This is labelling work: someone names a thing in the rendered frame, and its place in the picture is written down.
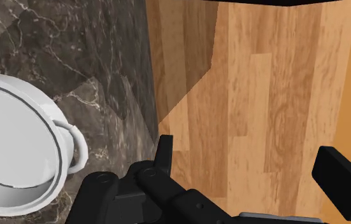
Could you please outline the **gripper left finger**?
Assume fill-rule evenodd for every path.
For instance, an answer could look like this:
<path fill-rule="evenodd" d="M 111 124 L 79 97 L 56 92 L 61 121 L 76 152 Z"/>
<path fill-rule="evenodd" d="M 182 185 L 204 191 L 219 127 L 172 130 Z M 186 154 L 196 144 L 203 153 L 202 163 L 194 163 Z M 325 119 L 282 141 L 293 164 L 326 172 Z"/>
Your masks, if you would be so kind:
<path fill-rule="evenodd" d="M 195 189 L 171 178 L 173 136 L 161 135 L 154 160 L 133 163 L 126 176 L 87 175 L 65 224 L 235 224 Z"/>

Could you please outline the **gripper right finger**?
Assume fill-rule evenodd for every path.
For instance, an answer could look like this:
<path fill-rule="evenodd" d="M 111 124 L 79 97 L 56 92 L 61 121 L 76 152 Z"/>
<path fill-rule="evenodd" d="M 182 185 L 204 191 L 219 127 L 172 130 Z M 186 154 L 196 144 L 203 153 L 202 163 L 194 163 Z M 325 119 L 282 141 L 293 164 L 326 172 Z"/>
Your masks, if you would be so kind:
<path fill-rule="evenodd" d="M 351 221 L 351 161 L 332 146 L 320 146 L 312 177 L 347 221 Z"/>

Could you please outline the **white mug with grey rim line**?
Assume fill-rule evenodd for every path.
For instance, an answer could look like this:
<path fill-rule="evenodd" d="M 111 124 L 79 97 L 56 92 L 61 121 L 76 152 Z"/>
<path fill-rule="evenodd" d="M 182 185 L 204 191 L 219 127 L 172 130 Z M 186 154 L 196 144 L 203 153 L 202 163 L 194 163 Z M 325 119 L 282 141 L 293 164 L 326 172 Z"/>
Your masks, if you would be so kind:
<path fill-rule="evenodd" d="M 0 216 L 22 216 L 49 205 L 88 158 L 83 134 L 51 98 L 0 74 Z"/>

